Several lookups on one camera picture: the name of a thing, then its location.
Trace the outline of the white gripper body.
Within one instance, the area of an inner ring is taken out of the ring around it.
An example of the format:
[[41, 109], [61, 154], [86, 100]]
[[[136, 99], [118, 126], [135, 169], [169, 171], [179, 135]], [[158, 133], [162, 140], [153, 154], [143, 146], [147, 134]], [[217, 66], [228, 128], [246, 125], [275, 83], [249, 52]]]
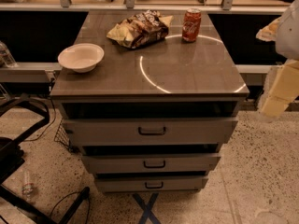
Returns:
[[294, 0], [280, 17], [276, 52], [287, 59], [299, 60], [299, 0]]

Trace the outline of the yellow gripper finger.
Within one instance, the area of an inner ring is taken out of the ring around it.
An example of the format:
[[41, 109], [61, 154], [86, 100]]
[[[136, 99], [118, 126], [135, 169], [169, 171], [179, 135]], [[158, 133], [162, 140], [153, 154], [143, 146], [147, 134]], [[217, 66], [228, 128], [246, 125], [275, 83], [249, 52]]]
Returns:
[[256, 34], [256, 37], [265, 42], [275, 41], [277, 39], [279, 23], [280, 17], [274, 19], [264, 28], [260, 29]]
[[288, 60], [268, 72], [260, 99], [260, 113], [268, 118], [279, 117], [299, 96], [299, 61]]

